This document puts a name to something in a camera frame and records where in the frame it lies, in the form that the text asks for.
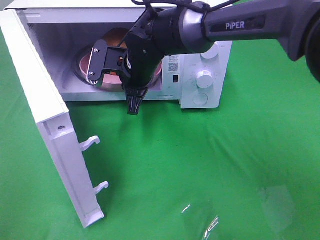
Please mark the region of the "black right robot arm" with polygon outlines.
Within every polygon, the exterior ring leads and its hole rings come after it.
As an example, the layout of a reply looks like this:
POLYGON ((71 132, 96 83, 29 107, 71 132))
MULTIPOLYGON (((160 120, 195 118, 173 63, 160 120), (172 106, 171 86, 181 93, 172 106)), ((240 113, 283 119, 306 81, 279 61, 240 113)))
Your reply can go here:
POLYGON ((122 85, 128 113, 136 115, 154 70, 165 56, 199 54, 215 42, 275 39, 289 59, 305 57, 320 77, 320 3, 317 0, 229 0, 214 7, 204 2, 172 0, 172 8, 152 7, 127 33, 124 64, 130 78, 122 85))

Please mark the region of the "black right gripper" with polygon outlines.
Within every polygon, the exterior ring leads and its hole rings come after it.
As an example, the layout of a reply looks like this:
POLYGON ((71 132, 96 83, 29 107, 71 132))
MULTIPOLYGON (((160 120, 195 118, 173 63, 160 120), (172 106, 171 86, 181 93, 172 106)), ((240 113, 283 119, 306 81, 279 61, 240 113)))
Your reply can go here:
POLYGON ((123 81, 128 105, 127 114, 137 115, 149 90, 147 86, 164 54, 158 49, 152 37, 142 33, 129 32, 124 42, 127 46, 125 63, 129 72, 128 79, 123 81))

